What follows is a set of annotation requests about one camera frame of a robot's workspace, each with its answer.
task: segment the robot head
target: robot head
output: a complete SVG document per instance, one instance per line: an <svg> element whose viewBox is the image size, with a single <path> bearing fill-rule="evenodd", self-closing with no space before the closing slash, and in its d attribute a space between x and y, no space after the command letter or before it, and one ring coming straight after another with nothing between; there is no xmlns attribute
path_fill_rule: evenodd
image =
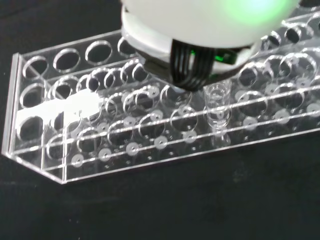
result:
<svg viewBox="0 0 320 240"><path fill-rule="evenodd" d="M204 79L211 75L217 80L235 75L299 0L122 2L122 33L128 43L154 63L151 71L162 65L172 84L193 91L209 84Z"/></svg>

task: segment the white dome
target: white dome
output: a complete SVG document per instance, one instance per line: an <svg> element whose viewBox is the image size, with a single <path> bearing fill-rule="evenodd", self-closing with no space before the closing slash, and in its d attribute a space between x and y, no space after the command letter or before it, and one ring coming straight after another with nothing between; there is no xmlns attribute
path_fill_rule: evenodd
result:
<svg viewBox="0 0 320 240"><path fill-rule="evenodd" d="M300 0L122 0L151 29L209 47L251 45L276 30Z"/></svg>

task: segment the black fabric background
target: black fabric background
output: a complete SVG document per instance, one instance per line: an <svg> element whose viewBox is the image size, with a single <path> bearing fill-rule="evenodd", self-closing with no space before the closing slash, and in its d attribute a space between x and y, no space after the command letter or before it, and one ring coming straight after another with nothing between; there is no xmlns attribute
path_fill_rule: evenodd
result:
<svg viewBox="0 0 320 240"><path fill-rule="evenodd" d="M118 0L0 6L2 136L14 53L114 31L121 21ZM319 239L319 141L313 133L69 185L1 157L0 239Z"/></svg>

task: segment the green led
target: green led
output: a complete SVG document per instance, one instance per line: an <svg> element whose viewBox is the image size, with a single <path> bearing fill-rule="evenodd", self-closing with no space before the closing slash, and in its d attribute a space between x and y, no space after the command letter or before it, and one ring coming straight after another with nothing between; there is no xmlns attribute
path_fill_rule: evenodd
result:
<svg viewBox="0 0 320 240"><path fill-rule="evenodd" d="M217 60L218 62L223 62L224 58L222 56L216 56L215 60Z"/></svg>
<svg viewBox="0 0 320 240"><path fill-rule="evenodd" d="M292 0L224 0L228 17L245 25L262 25L280 21Z"/></svg>

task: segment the clear acrylic rack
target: clear acrylic rack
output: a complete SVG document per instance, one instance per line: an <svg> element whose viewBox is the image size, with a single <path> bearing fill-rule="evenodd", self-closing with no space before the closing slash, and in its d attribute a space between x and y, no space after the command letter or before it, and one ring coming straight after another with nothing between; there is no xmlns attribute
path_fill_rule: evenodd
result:
<svg viewBox="0 0 320 240"><path fill-rule="evenodd" d="M191 93L110 32L15 54L2 154L60 183L318 131L320 12L298 8L234 77Z"/></svg>

